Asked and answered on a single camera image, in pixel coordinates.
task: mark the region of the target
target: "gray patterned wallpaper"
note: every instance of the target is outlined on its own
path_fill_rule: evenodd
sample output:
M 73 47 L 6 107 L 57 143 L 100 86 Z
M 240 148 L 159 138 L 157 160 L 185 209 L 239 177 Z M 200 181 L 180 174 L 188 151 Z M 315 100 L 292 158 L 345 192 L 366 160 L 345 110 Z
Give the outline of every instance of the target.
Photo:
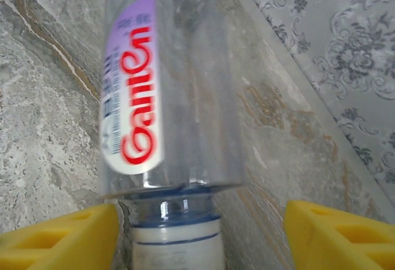
M 255 0 L 395 204 L 395 0 Z

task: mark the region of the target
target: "bottle label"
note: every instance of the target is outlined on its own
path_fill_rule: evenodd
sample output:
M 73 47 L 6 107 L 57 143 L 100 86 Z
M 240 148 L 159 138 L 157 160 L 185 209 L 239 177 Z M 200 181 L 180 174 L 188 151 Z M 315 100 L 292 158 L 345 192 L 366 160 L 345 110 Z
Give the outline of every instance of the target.
M 220 234 L 203 240 L 133 243 L 133 266 L 139 270 L 223 270 Z
M 101 153 L 121 174 L 163 161 L 155 0 L 138 0 L 114 22 L 106 44 L 101 93 Z

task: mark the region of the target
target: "purple label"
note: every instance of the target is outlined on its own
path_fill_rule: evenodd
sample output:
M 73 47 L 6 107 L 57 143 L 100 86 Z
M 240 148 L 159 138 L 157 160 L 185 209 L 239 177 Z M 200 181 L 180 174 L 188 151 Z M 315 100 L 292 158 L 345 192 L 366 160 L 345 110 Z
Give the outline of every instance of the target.
M 101 149 L 113 170 L 140 174 L 163 160 L 155 0 L 115 21 L 104 55 Z

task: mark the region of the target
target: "bottle neck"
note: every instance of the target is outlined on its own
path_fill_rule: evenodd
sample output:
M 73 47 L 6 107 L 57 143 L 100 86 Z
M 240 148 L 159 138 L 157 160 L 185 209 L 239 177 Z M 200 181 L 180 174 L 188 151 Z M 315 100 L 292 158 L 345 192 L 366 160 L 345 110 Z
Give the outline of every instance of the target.
M 139 201 L 133 227 L 186 226 L 219 218 L 211 194 L 172 196 Z

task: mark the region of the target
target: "clear plastic bottle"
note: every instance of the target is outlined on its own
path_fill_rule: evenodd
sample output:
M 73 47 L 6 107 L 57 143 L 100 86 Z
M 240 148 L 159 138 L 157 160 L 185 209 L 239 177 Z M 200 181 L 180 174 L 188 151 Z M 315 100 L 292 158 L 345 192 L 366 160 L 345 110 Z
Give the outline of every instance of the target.
M 244 183 L 218 0 L 107 0 L 105 196 L 138 200 L 133 263 L 223 269 L 212 194 Z

